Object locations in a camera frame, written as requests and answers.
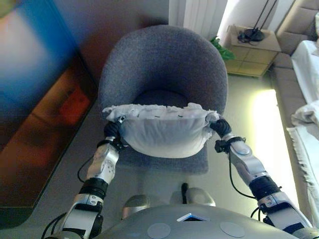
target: white blanket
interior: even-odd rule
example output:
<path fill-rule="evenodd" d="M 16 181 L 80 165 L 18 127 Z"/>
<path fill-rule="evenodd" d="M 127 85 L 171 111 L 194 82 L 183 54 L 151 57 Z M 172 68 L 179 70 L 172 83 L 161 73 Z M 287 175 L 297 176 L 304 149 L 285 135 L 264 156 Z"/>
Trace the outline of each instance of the white blanket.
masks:
<path fill-rule="evenodd" d="M 319 100 L 292 115 L 295 128 L 288 128 L 300 167 L 305 172 L 311 221 L 319 228 Z"/>
<path fill-rule="evenodd" d="M 307 104 L 319 99 L 319 56 L 314 41 L 302 41 L 291 56 Z"/>

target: black lamp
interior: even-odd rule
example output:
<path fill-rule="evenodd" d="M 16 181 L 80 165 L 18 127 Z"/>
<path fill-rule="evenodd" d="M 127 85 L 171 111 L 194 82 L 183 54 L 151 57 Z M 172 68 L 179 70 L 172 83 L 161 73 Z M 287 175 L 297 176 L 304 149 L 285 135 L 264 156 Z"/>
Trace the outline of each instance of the black lamp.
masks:
<path fill-rule="evenodd" d="M 263 28 L 265 22 L 267 21 L 269 15 L 270 15 L 270 13 L 271 13 L 271 11 L 273 10 L 273 8 L 274 8 L 274 6 L 275 6 L 277 0 L 274 1 L 274 4 L 272 5 L 272 7 L 271 7 L 269 13 L 267 14 L 267 16 L 266 16 L 266 18 L 265 18 L 263 24 L 261 25 L 260 29 L 258 29 L 258 27 L 256 27 L 256 26 L 257 26 L 257 24 L 258 24 L 258 22 L 259 22 L 259 19 L 260 19 L 261 15 L 264 13 L 264 10 L 265 10 L 265 8 L 266 8 L 268 2 L 269 2 L 269 0 L 266 1 L 266 4 L 264 5 L 264 8 L 263 8 L 263 10 L 262 10 L 261 13 L 260 13 L 260 15 L 259 15 L 259 17 L 258 17 L 258 19 L 257 19 L 257 22 L 256 22 L 254 28 L 252 28 L 252 29 L 249 28 L 249 29 L 246 29 L 246 30 L 244 31 L 245 38 L 249 39 L 250 41 L 262 41 L 263 39 L 265 39 L 265 35 L 260 31 L 260 29 Z"/>

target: white towel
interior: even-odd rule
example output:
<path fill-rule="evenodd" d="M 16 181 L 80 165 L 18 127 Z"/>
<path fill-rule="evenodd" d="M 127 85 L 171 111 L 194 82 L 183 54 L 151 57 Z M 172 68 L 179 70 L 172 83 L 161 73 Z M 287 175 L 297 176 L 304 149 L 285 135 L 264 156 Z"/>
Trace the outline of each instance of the white towel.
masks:
<path fill-rule="evenodd" d="M 307 182 L 311 222 L 319 227 L 319 101 L 299 108 L 292 115 L 295 128 L 288 128 L 299 165 Z"/>

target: chair backrest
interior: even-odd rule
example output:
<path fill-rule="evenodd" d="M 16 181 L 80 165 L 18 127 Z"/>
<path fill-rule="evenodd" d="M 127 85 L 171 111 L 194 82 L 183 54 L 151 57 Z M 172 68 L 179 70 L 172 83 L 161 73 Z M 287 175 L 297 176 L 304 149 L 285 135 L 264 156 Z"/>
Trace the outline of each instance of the chair backrest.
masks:
<path fill-rule="evenodd" d="M 303 40 L 316 41 L 315 15 L 319 0 L 296 0 L 276 35 L 281 50 L 292 55 Z"/>
<path fill-rule="evenodd" d="M 159 25 L 124 36 L 104 66 L 101 108 L 132 104 L 146 91 L 166 90 L 223 113 L 227 72 L 217 49 L 185 28 Z"/>

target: floor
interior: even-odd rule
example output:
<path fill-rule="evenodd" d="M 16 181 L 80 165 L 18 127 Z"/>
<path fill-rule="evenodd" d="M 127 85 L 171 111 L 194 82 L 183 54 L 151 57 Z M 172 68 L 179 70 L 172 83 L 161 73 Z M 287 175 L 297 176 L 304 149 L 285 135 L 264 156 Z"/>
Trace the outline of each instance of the floor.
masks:
<path fill-rule="evenodd" d="M 284 132 L 269 76 L 257 79 L 229 75 L 229 97 L 224 117 L 234 133 L 247 138 L 246 142 L 255 156 L 261 159 L 277 184 L 298 205 Z M 103 123 L 95 105 L 64 154 L 33 214 L 19 227 L 1 230 L 0 238 L 40 238 L 52 219 L 69 210 L 81 188 L 76 176 L 77 169 L 94 153 L 96 143 L 102 138 Z M 257 202 L 242 197 L 231 187 L 226 155 L 217 154 L 214 150 L 217 139 L 215 135 L 208 142 L 209 171 L 205 175 L 190 176 L 117 167 L 105 199 L 103 230 L 120 221 L 122 206 L 132 195 L 149 195 L 152 206 L 173 204 L 181 201 L 180 187 L 184 182 L 190 187 L 200 187 L 209 192 L 218 207 L 250 216 Z M 250 194 L 235 170 L 233 179 L 238 189 Z"/>

